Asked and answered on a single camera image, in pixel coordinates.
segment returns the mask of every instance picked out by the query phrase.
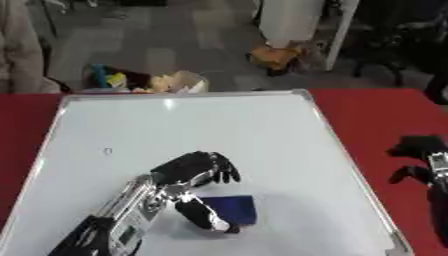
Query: black finger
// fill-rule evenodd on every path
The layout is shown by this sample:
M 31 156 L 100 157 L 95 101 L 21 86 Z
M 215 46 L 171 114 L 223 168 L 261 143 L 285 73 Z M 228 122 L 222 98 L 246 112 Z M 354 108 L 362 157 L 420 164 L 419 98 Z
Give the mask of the black finger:
M 221 173 L 220 172 L 215 173 L 215 175 L 213 176 L 213 180 L 216 183 L 220 183 L 221 182 Z
M 177 202 L 175 208 L 196 226 L 206 230 L 212 229 L 212 223 L 210 223 L 208 218 L 210 210 L 198 200 L 192 200 L 187 203 Z
M 232 179 L 236 182 L 240 182 L 241 181 L 241 175 L 238 172 L 238 169 L 236 169 L 236 167 L 229 162 L 229 172 L 230 172 L 230 176 L 232 176 Z
M 234 170 L 232 172 L 230 172 L 230 175 L 232 176 L 232 179 L 236 182 L 240 182 L 241 181 L 241 175 L 237 170 Z
M 223 171 L 222 180 L 224 181 L 224 183 L 228 184 L 230 182 L 230 172 Z
M 389 183 L 398 184 L 410 175 L 411 174 L 409 172 L 409 166 L 404 166 L 392 174 L 392 176 L 389 178 Z

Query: gray floor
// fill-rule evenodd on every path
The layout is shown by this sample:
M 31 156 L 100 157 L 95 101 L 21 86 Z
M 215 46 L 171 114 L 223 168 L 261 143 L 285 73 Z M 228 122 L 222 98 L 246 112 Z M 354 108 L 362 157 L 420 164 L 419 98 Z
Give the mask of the gray floor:
M 169 2 L 167 8 L 89 8 L 79 3 L 76 12 L 66 15 L 53 9 L 58 39 L 51 39 L 41 10 L 31 6 L 38 32 L 55 45 L 51 76 L 80 89 L 83 67 L 102 63 L 156 75 L 189 70 L 206 76 L 212 91 L 392 87 L 390 74 L 378 67 L 366 70 L 362 79 L 350 77 L 353 63 L 348 60 L 340 60 L 331 73 L 266 77 L 244 58 L 263 43 L 250 25 L 252 0 Z M 407 71 L 406 87 L 422 89 L 428 79 Z

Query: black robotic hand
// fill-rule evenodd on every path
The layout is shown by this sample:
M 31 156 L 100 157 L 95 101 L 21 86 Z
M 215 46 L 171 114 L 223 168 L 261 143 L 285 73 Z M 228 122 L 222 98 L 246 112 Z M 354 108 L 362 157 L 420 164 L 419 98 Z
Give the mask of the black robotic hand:
M 166 164 L 156 167 L 151 173 L 158 174 L 159 185 L 190 183 L 199 187 L 212 181 L 229 183 L 231 179 L 239 182 L 238 170 L 225 156 L 212 152 L 197 151 L 185 154 Z
M 181 196 L 175 208 L 185 218 L 204 230 L 227 234 L 240 232 L 238 225 L 223 220 L 215 210 L 191 193 Z
M 403 137 L 398 145 L 388 151 L 391 156 L 410 157 L 421 160 L 427 165 L 427 168 L 404 166 L 393 173 L 389 182 L 397 184 L 411 177 L 429 187 L 427 197 L 434 231 L 440 242 L 448 248 L 448 170 L 435 169 L 434 163 L 431 164 L 430 160 L 434 155 L 444 157 L 445 152 L 448 152 L 448 147 L 437 136 Z

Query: office chair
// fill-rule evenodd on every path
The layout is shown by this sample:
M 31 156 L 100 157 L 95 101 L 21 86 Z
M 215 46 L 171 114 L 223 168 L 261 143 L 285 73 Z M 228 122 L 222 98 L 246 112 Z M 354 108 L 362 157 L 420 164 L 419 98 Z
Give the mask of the office chair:
M 420 39 L 440 39 L 445 33 L 447 6 L 448 0 L 362 0 L 356 18 L 372 30 L 364 33 L 354 47 L 357 64 L 353 75 L 361 77 L 367 65 L 382 65 L 401 86 L 401 71 L 410 63 L 409 54 L 413 54 L 405 52 L 404 46 Z

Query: red table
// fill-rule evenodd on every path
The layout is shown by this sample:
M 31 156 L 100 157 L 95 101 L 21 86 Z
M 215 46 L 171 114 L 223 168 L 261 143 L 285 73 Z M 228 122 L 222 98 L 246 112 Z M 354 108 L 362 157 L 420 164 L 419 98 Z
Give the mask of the red table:
M 406 134 L 448 134 L 448 116 L 410 89 L 311 90 L 333 129 L 418 256 L 448 255 L 435 236 L 425 187 L 413 180 L 389 185 L 410 159 L 385 150 Z M 20 192 L 60 102 L 58 95 L 0 95 L 0 227 Z

